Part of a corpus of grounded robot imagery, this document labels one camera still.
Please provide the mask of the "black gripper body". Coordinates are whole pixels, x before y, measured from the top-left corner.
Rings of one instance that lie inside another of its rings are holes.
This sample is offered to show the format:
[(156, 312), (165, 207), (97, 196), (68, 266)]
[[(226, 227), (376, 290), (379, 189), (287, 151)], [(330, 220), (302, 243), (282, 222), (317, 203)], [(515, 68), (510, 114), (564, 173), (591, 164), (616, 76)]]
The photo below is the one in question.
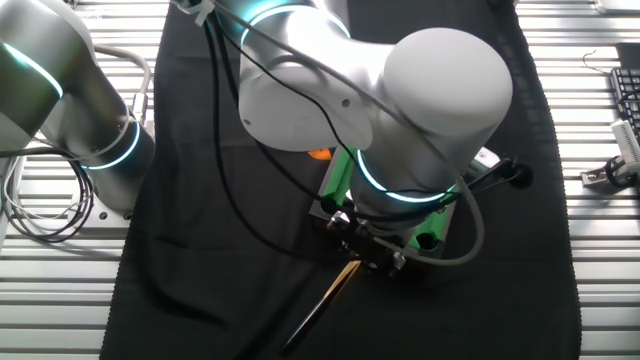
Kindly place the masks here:
[(379, 237), (345, 212), (336, 212), (327, 228), (341, 239), (343, 247), (356, 255), (369, 272), (398, 275), (407, 263), (402, 254), (380, 244)]

